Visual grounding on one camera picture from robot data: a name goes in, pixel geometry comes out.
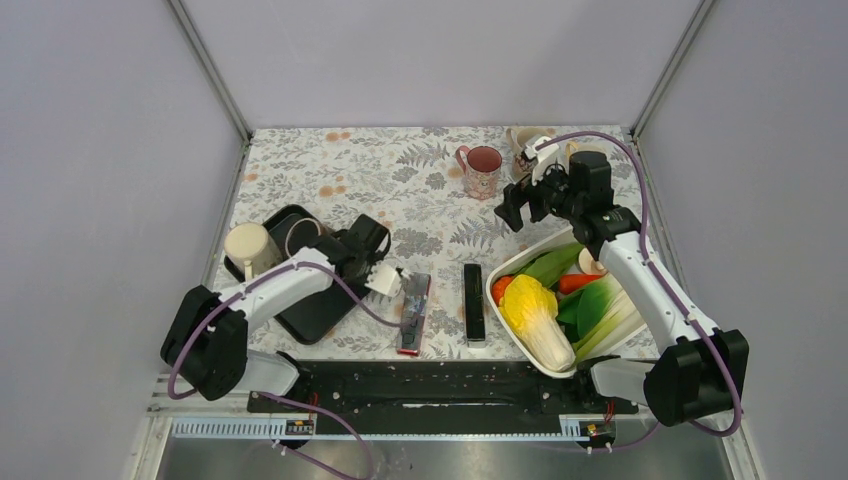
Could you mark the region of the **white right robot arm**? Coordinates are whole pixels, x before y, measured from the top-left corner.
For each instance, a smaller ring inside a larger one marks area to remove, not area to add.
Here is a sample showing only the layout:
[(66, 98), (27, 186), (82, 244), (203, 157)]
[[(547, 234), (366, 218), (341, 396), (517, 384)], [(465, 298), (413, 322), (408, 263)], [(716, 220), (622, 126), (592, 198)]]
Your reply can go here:
[(647, 406), (664, 426), (690, 423), (715, 436), (735, 433), (743, 417), (745, 337), (721, 330), (656, 260), (646, 221), (614, 201), (603, 153), (578, 151), (567, 163), (532, 149), (524, 156), (535, 166), (505, 187), (496, 215), (514, 231), (523, 226), (523, 206), (534, 222), (548, 215), (569, 221), (575, 239), (623, 287), (661, 350), (653, 363), (612, 356), (581, 363), (588, 375), (573, 386), (577, 405), (597, 412), (621, 398)]

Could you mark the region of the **pink speckled mug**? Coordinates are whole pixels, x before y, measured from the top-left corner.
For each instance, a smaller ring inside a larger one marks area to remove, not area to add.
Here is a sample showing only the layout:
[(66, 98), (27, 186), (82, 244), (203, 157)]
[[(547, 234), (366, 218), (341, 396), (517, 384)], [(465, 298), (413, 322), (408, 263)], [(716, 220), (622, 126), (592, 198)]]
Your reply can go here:
[(469, 197), (486, 200), (496, 194), (503, 159), (495, 148), (460, 146), (455, 159), (462, 170), (463, 188)]

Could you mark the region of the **plain cream mug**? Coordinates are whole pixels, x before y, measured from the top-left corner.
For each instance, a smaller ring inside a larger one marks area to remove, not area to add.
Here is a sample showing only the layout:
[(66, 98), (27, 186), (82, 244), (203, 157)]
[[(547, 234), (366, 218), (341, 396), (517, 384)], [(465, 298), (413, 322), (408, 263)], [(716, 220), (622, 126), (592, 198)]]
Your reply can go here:
[(578, 142), (576, 140), (568, 140), (564, 145), (565, 157), (570, 160), (572, 156), (579, 152), (598, 152), (604, 155), (608, 154), (607, 149), (598, 142)]

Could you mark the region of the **floral cream mug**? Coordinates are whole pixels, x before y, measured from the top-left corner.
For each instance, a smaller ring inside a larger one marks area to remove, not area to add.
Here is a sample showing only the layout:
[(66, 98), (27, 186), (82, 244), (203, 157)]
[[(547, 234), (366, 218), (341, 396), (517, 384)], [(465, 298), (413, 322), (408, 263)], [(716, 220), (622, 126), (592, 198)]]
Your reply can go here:
[(550, 131), (537, 127), (507, 127), (505, 135), (512, 152), (512, 179), (519, 181), (525, 175), (531, 173), (536, 166), (535, 160), (528, 160), (525, 157), (526, 147), (540, 137), (549, 137)]

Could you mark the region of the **brown ribbed mug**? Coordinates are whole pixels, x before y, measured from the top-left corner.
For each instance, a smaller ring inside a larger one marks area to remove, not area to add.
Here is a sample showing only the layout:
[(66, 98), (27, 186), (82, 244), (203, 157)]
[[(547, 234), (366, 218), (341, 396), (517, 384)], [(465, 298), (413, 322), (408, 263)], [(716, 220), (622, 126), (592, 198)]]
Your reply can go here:
[(246, 280), (262, 275), (283, 261), (269, 231), (253, 222), (233, 227), (225, 236), (224, 251)]

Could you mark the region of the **black skull mug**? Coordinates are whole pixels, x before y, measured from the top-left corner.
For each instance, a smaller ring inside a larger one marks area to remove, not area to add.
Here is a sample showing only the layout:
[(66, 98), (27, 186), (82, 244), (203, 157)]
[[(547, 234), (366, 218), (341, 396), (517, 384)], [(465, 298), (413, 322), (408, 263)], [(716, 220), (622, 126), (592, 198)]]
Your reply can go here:
[(326, 227), (319, 220), (304, 217), (296, 220), (284, 238), (283, 251), (287, 257), (293, 256), (309, 241), (320, 237), (326, 232)]

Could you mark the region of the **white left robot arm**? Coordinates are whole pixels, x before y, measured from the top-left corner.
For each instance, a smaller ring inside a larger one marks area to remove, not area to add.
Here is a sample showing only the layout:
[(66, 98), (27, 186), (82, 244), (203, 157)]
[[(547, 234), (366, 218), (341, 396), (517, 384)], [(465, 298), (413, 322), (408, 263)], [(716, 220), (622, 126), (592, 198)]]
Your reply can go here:
[(194, 394), (218, 400), (233, 390), (271, 394), (288, 411), (309, 401), (310, 385), (287, 356), (249, 348), (250, 336), (284, 310), (329, 289), (342, 288), (355, 302), (357, 289), (387, 297), (402, 276), (386, 264), (388, 229), (367, 215), (347, 229), (308, 240), (279, 265), (224, 292), (200, 285), (185, 294), (160, 350), (170, 366), (166, 392), (181, 400)]

